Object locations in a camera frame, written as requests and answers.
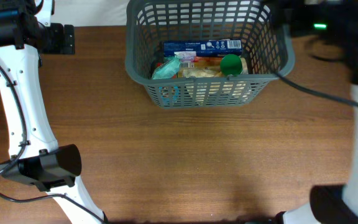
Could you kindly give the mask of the white green wipes pack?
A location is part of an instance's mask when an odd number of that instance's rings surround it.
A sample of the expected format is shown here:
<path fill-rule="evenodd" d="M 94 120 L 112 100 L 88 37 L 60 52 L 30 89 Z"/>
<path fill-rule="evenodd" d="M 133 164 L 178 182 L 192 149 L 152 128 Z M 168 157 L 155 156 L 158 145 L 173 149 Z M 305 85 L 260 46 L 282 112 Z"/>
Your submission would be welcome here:
<path fill-rule="evenodd" d="M 157 67 L 153 74 L 153 80 L 170 79 L 174 77 L 181 69 L 181 62 L 176 57 L 167 57 L 165 62 Z"/>

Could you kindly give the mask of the silver tin can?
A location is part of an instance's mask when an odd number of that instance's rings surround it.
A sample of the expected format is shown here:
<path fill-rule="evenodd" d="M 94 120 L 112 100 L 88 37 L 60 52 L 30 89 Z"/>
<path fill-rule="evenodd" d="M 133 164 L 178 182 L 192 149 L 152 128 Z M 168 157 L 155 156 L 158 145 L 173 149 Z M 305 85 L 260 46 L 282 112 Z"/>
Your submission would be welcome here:
<path fill-rule="evenodd" d="M 178 101 L 180 89 L 178 86 L 162 86 L 158 88 L 164 106 L 173 105 Z"/>

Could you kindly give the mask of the orange pasta packet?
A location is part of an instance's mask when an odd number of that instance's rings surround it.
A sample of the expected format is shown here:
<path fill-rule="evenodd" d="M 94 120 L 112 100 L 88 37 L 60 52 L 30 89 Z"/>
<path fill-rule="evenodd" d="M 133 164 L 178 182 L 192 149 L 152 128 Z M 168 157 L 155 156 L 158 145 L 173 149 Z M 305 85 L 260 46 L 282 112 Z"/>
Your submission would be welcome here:
<path fill-rule="evenodd" d="M 219 57 L 195 57 L 191 61 L 180 61 L 181 69 L 172 78 L 213 78 L 223 77 L 220 69 L 222 58 Z"/>

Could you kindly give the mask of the beige paper bag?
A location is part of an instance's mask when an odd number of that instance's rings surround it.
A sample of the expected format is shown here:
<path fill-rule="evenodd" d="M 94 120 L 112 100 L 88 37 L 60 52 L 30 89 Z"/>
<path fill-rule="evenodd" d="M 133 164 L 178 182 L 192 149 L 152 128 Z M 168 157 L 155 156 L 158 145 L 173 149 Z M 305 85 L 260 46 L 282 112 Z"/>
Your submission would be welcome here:
<path fill-rule="evenodd" d="M 195 79 L 196 83 L 185 84 L 186 95 L 198 106 L 225 105 L 234 103 L 247 87 L 246 81 L 229 81 L 219 65 L 184 68 L 183 78 Z"/>

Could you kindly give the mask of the blue tissue box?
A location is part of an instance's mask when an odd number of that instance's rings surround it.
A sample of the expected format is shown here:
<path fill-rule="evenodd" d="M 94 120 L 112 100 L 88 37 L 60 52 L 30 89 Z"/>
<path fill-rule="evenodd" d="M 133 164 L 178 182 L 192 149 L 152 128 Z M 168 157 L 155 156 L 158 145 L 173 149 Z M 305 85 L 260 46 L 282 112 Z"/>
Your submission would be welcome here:
<path fill-rule="evenodd" d="M 240 56 L 243 52 L 240 39 L 167 40 L 162 45 L 164 57 L 175 57 L 181 62 L 193 62 L 196 57 Z"/>

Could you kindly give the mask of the green-lidded jar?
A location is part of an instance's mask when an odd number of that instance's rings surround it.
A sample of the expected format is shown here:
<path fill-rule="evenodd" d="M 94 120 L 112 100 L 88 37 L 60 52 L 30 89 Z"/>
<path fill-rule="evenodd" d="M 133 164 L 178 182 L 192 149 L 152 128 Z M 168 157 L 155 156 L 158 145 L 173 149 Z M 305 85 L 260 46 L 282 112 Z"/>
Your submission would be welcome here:
<path fill-rule="evenodd" d="M 247 62 L 245 58 L 234 54 L 223 57 L 220 63 L 221 72 L 225 77 L 248 74 Z"/>

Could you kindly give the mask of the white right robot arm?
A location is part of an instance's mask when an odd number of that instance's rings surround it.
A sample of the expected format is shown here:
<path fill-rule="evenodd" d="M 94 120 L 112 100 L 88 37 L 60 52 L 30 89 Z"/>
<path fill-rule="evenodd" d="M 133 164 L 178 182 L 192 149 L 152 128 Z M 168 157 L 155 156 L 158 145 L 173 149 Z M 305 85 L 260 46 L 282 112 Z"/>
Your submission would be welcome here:
<path fill-rule="evenodd" d="M 354 109 L 353 150 L 348 181 L 336 185 L 315 185 L 308 202 L 299 208 L 281 212 L 274 222 L 290 223 L 358 223 L 358 1 L 266 1 L 273 9 L 275 27 L 291 28 L 296 34 L 316 32 L 342 48 L 341 61 L 352 72 L 350 100 L 303 87 L 275 72 L 291 87 Z"/>

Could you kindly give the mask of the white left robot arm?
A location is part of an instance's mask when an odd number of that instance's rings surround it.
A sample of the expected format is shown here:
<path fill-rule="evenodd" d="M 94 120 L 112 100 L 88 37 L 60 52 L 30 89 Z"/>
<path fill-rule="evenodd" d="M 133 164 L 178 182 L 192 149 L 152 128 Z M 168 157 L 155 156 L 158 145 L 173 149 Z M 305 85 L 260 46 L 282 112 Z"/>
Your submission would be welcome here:
<path fill-rule="evenodd" d="M 9 131 L 0 177 L 36 187 L 72 223 L 106 223 L 81 179 L 78 148 L 58 144 L 45 110 L 41 56 L 75 53 L 74 27 L 53 23 L 54 10 L 53 1 L 0 0 L 0 94 Z"/>

